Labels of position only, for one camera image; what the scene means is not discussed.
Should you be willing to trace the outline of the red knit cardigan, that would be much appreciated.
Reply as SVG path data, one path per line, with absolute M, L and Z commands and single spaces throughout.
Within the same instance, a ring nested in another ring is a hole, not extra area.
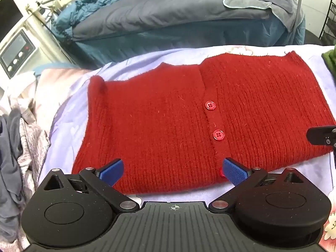
M 88 85 L 88 123 L 72 171 L 119 158 L 125 194 L 176 192 L 224 181 L 226 157 L 273 171 L 325 155 L 306 138 L 335 124 L 322 90 L 295 52 L 222 54 Z

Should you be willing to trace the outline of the grey clothes pile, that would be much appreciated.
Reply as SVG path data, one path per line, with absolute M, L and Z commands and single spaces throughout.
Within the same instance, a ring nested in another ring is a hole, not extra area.
M 13 243 L 21 213 L 35 193 L 50 146 L 44 130 L 19 108 L 1 116 L 1 241 Z

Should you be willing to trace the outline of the green folded garment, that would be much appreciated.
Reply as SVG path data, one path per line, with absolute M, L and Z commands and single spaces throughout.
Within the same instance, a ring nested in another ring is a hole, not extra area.
M 329 50 L 322 55 L 323 61 L 327 66 L 327 69 L 335 77 L 336 76 L 336 46 L 332 50 Z

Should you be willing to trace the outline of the teal blue blanket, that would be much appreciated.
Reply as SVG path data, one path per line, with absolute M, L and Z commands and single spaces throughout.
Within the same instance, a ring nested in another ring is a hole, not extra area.
M 177 29 L 163 29 L 142 33 L 107 35 L 84 41 L 73 39 L 72 30 L 80 21 L 86 19 L 100 7 L 119 0 L 76 0 L 62 11 L 52 25 L 57 39 L 68 44 L 69 51 L 82 63 L 103 66 L 109 62 L 118 63 L 134 56 L 150 52 L 172 50 L 176 48 L 203 48 L 226 45 L 246 45 L 273 47 L 301 45 L 305 40 L 305 18 L 292 33 L 276 32 L 260 38 L 254 38 L 253 44 L 228 44 L 226 37 L 218 32 L 209 33 L 196 29 L 183 33 Z

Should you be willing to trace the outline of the white appliance with display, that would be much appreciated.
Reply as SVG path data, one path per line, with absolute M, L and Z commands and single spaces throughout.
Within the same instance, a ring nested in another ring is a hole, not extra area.
M 1 51 L 1 66 L 9 79 L 13 78 L 37 50 L 24 28 L 18 30 Z

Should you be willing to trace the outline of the grey duvet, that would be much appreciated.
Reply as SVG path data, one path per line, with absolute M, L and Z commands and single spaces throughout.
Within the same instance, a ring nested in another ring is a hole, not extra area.
M 229 9 L 223 0 L 119 0 L 100 7 L 73 27 L 76 41 L 177 29 L 201 29 L 226 37 L 228 44 L 253 44 L 254 38 L 289 32 L 270 9 Z

